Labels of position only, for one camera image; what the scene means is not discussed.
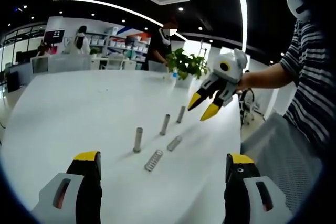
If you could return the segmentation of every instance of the round white table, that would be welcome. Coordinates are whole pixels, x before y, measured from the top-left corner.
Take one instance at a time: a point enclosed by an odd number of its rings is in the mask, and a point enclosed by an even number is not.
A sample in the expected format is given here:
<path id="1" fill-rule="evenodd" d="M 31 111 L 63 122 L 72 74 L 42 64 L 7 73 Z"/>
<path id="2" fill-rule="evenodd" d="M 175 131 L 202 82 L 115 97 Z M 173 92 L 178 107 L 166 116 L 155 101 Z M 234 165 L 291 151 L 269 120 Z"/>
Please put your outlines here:
<path id="1" fill-rule="evenodd" d="M 17 102 L 5 131 L 1 162 L 8 182 L 32 210 L 39 191 L 81 152 L 99 150 L 102 223 L 221 223 L 226 154 L 240 151 L 238 99 L 200 122 L 206 100 L 176 119 L 200 86 L 174 87 L 144 71 L 77 71 L 37 76 Z M 171 115 L 167 134 L 159 132 Z M 133 153 L 143 127 L 142 151 Z M 176 136 L 182 142 L 166 149 Z M 155 150 L 163 157 L 149 173 Z"/>

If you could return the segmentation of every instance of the floor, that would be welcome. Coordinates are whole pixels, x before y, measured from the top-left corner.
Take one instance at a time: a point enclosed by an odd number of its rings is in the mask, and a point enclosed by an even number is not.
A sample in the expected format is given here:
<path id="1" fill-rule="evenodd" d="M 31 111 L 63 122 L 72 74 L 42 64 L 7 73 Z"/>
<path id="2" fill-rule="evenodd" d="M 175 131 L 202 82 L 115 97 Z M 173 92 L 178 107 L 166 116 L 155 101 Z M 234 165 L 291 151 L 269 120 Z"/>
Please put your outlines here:
<path id="1" fill-rule="evenodd" d="M 19 100 L 21 94 L 25 90 L 25 87 L 22 87 L 14 92 L 7 93 L 6 90 L 1 86 L 0 92 L 0 123 L 6 127 L 10 114 Z M 0 127 L 0 141 L 3 140 L 4 129 Z"/>
<path id="2" fill-rule="evenodd" d="M 242 142 L 252 135 L 263 123 L 264 118 L 262 115 L 253 112 L 254 120 L 252 120 L 251 115 L 248 115 L 245 118 L 245 123 L 241 127 L 241 139 Z"/>
<path id="3" fill-rule="evenodd" d="M 6 93 L 5 89 L 2 89 L 0 92 L 0 123 L 6 127 L 7 121 L 10 117 L 10 114 L 19 100 L 21 94 L 24 92 L 25 87 L 22 87 L 14 92 Z M 246 118 L 245 124 L 241 127 L 241 139 L 244 141 L 248 138 L 253 132 L 255 132 L 260 125 L 264 122 L 263 117 L 254 112 L 254 120 L 251 119 L 251 115 L 248 115 Z M 4 129 L 0 127 L 0 141 L 3 140 Z"/>

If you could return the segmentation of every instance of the glass wall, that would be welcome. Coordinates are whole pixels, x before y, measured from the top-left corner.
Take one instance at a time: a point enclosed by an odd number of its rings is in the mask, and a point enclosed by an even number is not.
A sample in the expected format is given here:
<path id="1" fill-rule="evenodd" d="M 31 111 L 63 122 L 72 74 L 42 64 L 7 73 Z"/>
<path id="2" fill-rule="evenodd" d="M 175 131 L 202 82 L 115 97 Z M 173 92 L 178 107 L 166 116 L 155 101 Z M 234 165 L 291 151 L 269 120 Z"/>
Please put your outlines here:
<path id="1" fill-rule="evenodd" d="M 16 62 L 18 52 L 36 50 L 43 41 L 46 24 L 29 26 L 13 31 L 5 36 L 0 47 L 1 71 L 4 71 L 6 64 Z"/>
<path id="2" fill-rule="evenodd" d="M 203 56 L 208 61 L 211 44 L 201 43 L 199 41 L 188 40 L 183 45 L 183 50 L 188 54 L 194 54 L 196 56 Z"/>

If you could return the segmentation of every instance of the potted plant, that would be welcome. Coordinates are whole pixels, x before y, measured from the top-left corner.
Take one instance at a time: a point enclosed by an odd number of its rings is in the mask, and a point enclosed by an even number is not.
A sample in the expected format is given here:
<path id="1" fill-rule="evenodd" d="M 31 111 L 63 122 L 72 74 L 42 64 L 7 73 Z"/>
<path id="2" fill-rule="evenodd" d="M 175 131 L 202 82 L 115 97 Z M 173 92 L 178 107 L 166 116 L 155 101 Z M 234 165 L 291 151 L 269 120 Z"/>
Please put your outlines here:
<path id="1" fill-rule="evenodd" d="M 93 58 L 97 57 L 97 54 L 99 53 L 99 50 L 97 48 L 92 48 L 90 51 L 90 54 Z"/>
<path id="2" fill-rule="evenodd" d="M 169 72 L 177 71 L 176 86 L 179 87 L 189 88 L 193 77 L 199 79 L 203 73 L 208 73 L 204 57 L 187 55 L 182 48 L 167 55 L 167 62 Z"/>

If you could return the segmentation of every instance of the ceiling light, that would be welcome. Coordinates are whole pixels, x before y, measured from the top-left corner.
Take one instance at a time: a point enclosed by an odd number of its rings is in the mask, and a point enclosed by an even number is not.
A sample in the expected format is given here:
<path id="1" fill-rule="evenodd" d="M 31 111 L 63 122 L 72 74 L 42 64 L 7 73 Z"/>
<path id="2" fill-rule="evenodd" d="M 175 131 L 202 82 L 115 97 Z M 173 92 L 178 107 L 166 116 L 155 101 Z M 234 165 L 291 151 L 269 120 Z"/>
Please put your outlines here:
<path id="1" fill-rule="evenodd" d="M 82 1 L 82 2 L 89 2 L 89 3 L 94 3 L 94 4 L 99 4 L 99 5 L 106 5 L 106 6 L 110 6 L 110 7 L 113 7 L 113 8 L 116 8 L 116 9 L 119 9 L 119 10 L 123 10 L 125 12 L 128 12 L 128 13 L 131 13 L 131 14 L 134 14 L 134 15 L 137 15 L 141 18 L 144 18 L 158 26 L 161 26 L 163 27 L 163 24 L 161 24 L 160 22 L 156 21 L 155 19 L 152 19 L 150 17 L 147 17 L 141 13 L 137 13 L 133 10 L 129 10 L 125 7 L 122 7 L 122 6 L 119 6 L 119 5 L 113 5 L 113 4 L 110 4 L 110 3 L 106 3 L 106 2 L 103 2 L 103 1 L 97 1 L 97 0 L 68 0 L 68 1 Z M 179 33 L 176 33 L 175 34 L 176 36 L 180 37 L 181 39 L 183 39 L 184 41 L 188 41 L 187 38 L 185 38 L 184 36 L 182 36 L 181 34 Z"/>
<path id="2" fill-rule="evenodd" d="M 242 11 L 242 23 L 243 23 L 243 41 L 242 41 L 242 51 L 246 51 L 247 45 L 247 3 L 246 0 L 240 0 L 240 7 Z"/>

